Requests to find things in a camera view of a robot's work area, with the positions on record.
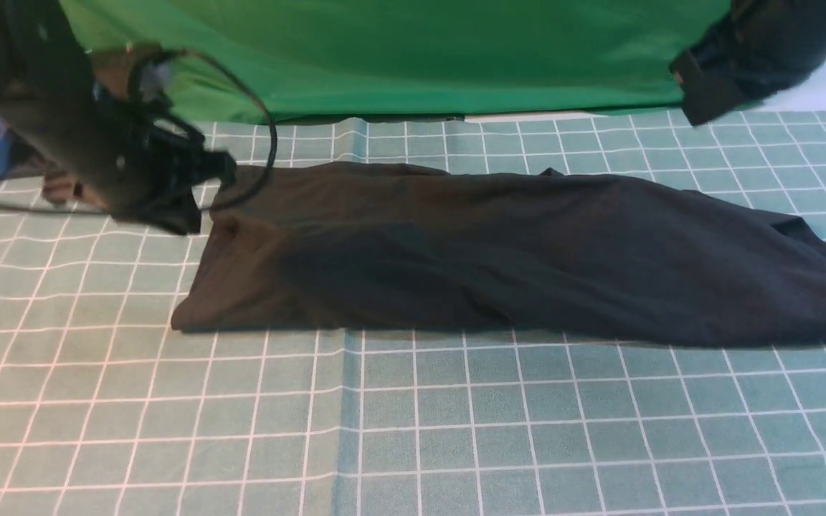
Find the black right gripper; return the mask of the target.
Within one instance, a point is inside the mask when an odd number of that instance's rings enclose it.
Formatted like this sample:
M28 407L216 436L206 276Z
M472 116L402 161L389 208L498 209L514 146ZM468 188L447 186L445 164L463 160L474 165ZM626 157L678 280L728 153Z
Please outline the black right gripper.
M692 127L771 97L772 81L748 68L741 50L730 32L708 29L670 63L669 72L682 91L680 107Z

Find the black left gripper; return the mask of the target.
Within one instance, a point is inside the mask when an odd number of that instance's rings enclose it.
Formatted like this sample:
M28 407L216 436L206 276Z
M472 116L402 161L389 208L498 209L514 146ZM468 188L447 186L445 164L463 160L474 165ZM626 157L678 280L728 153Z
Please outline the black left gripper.
M75 122L65 132L62 167L118 221L177 236L199 233L202 209L194 187L234 179L233 157L207 149L203 133L160 101L129 102L99 92Z

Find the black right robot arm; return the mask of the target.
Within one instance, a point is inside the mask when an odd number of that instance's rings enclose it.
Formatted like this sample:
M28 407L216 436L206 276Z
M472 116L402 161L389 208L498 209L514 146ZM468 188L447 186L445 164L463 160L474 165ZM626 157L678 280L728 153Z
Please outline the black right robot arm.
M803 84L826 61L826 1L734 1L669 70L693 127Z

